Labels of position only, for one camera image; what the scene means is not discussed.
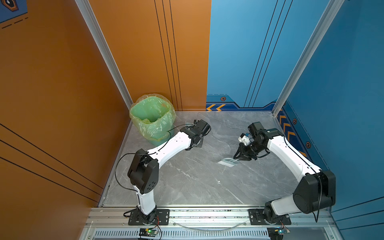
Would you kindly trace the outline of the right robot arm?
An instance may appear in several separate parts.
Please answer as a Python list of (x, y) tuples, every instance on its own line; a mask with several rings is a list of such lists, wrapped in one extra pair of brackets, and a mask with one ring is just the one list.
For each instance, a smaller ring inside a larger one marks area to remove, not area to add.
[(259, 123), (249, 126), (250, 133), (238, 138), (239, 148), (235, 160), (250, 161), (275, 154), (298, 181), (294, 192), (280, 199), (265, 203), (262, 217), (267, 224), (280, 224), (293, 213), (313, 214), (319, 220), (320, 210), (336, 203), (336, 176), (330, 170), (322, 170), (296, 150), (277, 129), (264, 129)]

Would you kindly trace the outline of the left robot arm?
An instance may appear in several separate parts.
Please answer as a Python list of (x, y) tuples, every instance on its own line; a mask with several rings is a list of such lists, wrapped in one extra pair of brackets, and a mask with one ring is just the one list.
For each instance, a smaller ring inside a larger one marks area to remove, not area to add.
[(138, 197), (137, 211), (145, 224), (157, 222), (157, 205), (154, 189), (158, 184), (161, 167), (182, 151), (197, 147), (210, 132), (211, 126), (204, 120), (194, 120), (184, 125), (164, 144), (151, 150), (140, 149), (134, 154), (128, 177)]

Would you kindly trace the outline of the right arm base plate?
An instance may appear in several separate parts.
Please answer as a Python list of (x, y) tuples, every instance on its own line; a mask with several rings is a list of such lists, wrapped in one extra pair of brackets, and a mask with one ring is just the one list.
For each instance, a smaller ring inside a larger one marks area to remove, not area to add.
[(251, 225), (291, 225), (289, 215), (278, 216), (268, 209), (248, 209)]

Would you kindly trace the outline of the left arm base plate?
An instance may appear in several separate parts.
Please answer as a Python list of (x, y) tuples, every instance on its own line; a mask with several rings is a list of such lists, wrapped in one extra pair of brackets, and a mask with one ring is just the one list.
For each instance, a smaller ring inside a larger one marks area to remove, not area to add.
[(129, 226), (167, 226), (170, 220), (169, 209), (154, 209), (148, 215), (143, 214), (139, 209), (130, 211)]

